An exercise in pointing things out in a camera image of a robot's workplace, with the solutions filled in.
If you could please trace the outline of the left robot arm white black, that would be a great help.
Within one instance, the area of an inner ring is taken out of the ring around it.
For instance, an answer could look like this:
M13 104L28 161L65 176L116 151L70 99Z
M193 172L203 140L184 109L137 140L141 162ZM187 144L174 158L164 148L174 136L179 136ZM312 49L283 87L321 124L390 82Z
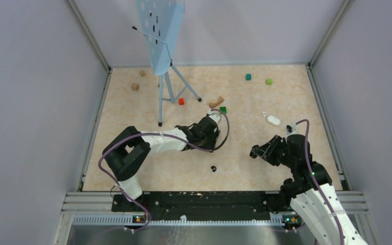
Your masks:
M131 211L143 205L143 191L136 176L147 156L166 151L200 150L213 152L220 134L221 116L206 114L198 123L176 126L159 132L139 131L135 126L125 128L104 150L99 162L105 160L114 181L126 194L124 205Z

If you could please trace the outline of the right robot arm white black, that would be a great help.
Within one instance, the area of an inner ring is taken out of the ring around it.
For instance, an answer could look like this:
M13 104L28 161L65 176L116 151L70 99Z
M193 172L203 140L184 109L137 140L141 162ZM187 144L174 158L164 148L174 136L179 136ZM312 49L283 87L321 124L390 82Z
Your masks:
M342 206L328 172L311 160L304 135L275 135L264 145L254 145L250 157L290 169L292 178L281 185L279 204L298 214L319 244L367 243Z

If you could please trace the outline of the white charging case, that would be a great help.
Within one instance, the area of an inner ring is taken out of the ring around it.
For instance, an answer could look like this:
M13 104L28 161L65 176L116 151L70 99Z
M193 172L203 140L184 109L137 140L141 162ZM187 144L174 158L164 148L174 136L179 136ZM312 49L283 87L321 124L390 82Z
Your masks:
M266 121L267 121L269 124L273 125L273 126L279 126L279 125L281 124L281 120L278 119L278 118L275 117L275 116L272 116L272 115L267 116Z

